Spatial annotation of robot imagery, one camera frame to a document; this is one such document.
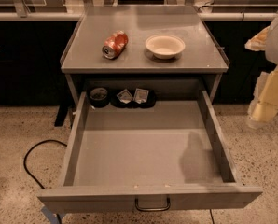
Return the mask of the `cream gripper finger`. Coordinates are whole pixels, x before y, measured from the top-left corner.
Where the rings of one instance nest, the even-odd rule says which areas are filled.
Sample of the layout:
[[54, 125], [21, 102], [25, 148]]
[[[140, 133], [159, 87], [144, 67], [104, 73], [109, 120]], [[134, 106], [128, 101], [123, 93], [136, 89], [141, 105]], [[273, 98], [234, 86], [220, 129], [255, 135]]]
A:
[[278, 114], [278, 66], [270, 73], [262, 72], [257, 79], [254, 98], [248, 108], [247, 125], [258, 129]]
[[266, 40], [269, 29], [270, 27], [267, 26], [261, 30], [257, 35], [249, 39], [245, 43], [244, 47], [252, 51], [264, 51], [266, 48]]

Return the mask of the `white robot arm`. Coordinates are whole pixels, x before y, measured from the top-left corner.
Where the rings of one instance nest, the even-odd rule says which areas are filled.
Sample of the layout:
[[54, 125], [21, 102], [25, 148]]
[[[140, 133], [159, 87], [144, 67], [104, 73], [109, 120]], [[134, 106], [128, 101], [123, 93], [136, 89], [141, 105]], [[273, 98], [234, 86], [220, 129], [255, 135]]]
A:
[[262, 72], [258, 77], [248, 108], [247, 124], [258, 129], [271, 122], [278, 113], [278, 14], [244, 46], [252, 51], [264, 51], [266, 59], [276, 65], [272, 72]]

